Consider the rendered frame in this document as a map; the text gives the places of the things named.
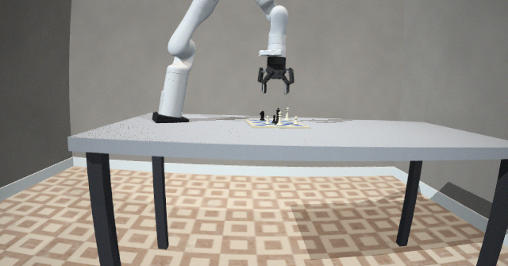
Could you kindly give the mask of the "blue and cream chessboard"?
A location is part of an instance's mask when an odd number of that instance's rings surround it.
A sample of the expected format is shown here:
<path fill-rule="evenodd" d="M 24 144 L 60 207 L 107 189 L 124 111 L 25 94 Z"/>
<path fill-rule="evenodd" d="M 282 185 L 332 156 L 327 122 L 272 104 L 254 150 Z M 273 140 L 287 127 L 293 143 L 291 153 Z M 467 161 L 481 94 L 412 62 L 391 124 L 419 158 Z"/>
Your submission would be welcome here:
<path fill-rule="evenodd" d="M 303 125 L 302 123 L 298 122 L 298 125 L 294 125 L 294 120 L 289 121 L 282 121 L 283 125 L 275 125 L 275 123 L 272 123 L 273 120 L 269 120 L 270 124 L 265 124 L 267 121 L 264 119 L 264 121 L 261 121 L 260 119 L 245 119 L 245 121 L 252 127 L 252 128 L 279 128 L 279 129 L 309 129 L 310 127 L 307 125 Z"/>

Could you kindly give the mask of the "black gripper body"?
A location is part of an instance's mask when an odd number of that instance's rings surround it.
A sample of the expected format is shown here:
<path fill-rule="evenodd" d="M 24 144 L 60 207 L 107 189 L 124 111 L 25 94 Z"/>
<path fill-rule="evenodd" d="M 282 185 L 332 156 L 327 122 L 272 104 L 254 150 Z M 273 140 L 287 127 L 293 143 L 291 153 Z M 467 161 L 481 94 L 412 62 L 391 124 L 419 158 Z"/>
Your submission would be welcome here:
<path fill-rule="evenodd" d="M 273 70 L 273 73 L 269 76 L 271 79 L 281 79 L 276 71 L 279 70 L 282 75 L 285 75 L 286 57 L 268 56 L 266 72 L 268 73 L 270 70 Z"/>

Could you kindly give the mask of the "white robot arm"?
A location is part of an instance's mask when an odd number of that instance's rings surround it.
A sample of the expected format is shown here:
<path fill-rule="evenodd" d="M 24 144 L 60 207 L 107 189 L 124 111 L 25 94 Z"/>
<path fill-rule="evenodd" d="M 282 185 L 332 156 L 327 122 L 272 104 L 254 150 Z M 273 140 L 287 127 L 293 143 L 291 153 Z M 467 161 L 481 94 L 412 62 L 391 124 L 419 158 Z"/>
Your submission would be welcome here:
<path fill-rule="evenodd" d="M 176 118 L 182 117 L 188 75 L 194 62 L 196 49 L 191 37 L 196 28 L 213 13 L 218 1 L 194 0 L 169 40 L 168 51 L 175 58 L 173 64 L 167 67 L 158 114 Z M 271 23 L 268 49 L 260 50 L 259 56 L 286 57 L 287 9 L 277 6 L 274 0 L 255 1 Z"/>

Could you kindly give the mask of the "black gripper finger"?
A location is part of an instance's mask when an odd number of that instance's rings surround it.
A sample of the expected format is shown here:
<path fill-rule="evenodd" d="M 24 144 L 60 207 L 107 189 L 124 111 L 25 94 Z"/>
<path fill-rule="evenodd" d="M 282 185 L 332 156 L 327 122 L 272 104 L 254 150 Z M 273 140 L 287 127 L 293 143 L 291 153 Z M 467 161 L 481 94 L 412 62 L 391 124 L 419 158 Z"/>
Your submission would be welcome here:
<path fill-rule="evenodd" d="M 288 69 L 286 69 L 286 71 L 289 74 L 290 81 L 288 81 L 287 77 L 285 75 L 282 75 L 279 70 L 276 71 L 276 73 L 279 75 L 279 77 L 282 79 L 282 81 L 284 81 L 284 83 L 286 84 L 285 85 L 285 89 L 284 89 L 284 94 L 289 93 L 289 86 L 290 86 L 290 84 L 294 83 L 294 70 L 293 70 L 293 68 L 288 68 Z"/>
<path fill-rule="evenodd" d="M 260 67 L 257 81 L 262 83 L 262 91 L 263 91 L 263 93 L 266 94 L 266 91 L 267 91 L 267 84 L 266 83 L 268 80 L 270 80 L 269 76 L 273 73 L 273 70 L 270 70 L 268 72 L 268 74 L 264 77 L 263 73 L 265 73 L 265 71 L 266 71 L 266 68 Z M 263 77 L 264 77 L 264 79 L 263 79 Z"/>

